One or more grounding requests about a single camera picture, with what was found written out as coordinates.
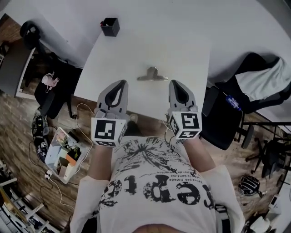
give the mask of box of items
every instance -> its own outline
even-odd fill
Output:
[[[89,147],[77,142],[62,128],[58,128],[47,152],[45,163],[53,174],[67,184],[79,170]]]

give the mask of black pants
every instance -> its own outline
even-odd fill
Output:
[[[127,129],[123,136],[140,136],[143,137],[137,124],[133,121],[127,123]]]

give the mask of person's right arm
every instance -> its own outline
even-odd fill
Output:
[[[199,171],[206,181],[215,204],[226,207],[231,223],[231,232],[240,233],[245,224],[245,218],[237,202],[235,190],[226,166],[220,165],[216,167],[198,137],[186,140],[183,145],[192,167]]]
[[[75,211],[70,223],[71,233],[80,233],[92,213],[98,209],[100,198],[111,178],[112,148],[96,146],[88,175],[80,180]]]

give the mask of person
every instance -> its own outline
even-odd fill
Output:
[[[70,232],[81,233],[97,216],[94,232],[216,233],[222,221],[216,206],[222,205],[228,229],[240,233],[245,220],[231,177],[199,137],[172,144],[142,137],[137,117],[130,118],[135,122],[118,147],[96,146],[80,181]]]

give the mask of white t-shirt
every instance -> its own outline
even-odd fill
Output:
[[[182,144],[168,146],[159,137],[124,137],[114,149],[111,181],[81,180],[71,232],[79,233],[99,212],[102,233],[131,233],[148,224],[164,224],[185,233],[216,233],[214,204],[227,207],[233,233],[244,218],[225,166],[198,173]],[[222,188],[218,201],[207,182]]]

